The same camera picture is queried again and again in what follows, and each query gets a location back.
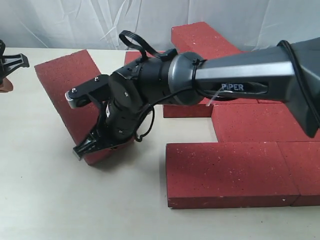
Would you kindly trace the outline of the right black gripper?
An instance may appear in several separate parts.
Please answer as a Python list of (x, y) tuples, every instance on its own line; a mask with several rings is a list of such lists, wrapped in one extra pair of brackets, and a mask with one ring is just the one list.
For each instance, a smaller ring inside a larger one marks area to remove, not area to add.
[(131, 141), (147, 105), (139, 90), (136, 74), (113, 72), (101, 74), (95, 80), (99, 85), (99, 117), (94, 130), (73, 147), (72, 152), (81, 161), (86, 155), (102, 149), (112, 149)]

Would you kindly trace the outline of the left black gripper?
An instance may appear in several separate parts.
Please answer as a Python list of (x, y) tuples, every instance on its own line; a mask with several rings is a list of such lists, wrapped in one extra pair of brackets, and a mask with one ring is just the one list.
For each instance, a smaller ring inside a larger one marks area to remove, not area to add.
[(6, 77), (13, 73), (18, 68), (29, 68), (28, 58), (22, 54), (15, 55), (4, 55), (6, 49), (6, 44), (3, 40), (0, 40), (0, 79), (2, 83), (0, 84), (1, 93), (9, 93), (13, 91), (12, 82)]

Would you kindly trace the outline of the right grey Piper arm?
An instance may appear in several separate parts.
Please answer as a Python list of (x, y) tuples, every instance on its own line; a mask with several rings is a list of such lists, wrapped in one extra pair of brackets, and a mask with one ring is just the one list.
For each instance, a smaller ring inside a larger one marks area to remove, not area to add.
[(192, 106), (204, 98), (257, 99), (286, 105), (308, 137), (320, 127), (320, 40), (276, 46), (216, 59), (175, 49), (140, 57), (66, 92), (71, 108), (94, 104), (96, 123), (74, 148), (79, 159), (113, 150), (143, 135), (138, 128), (158, 104)]

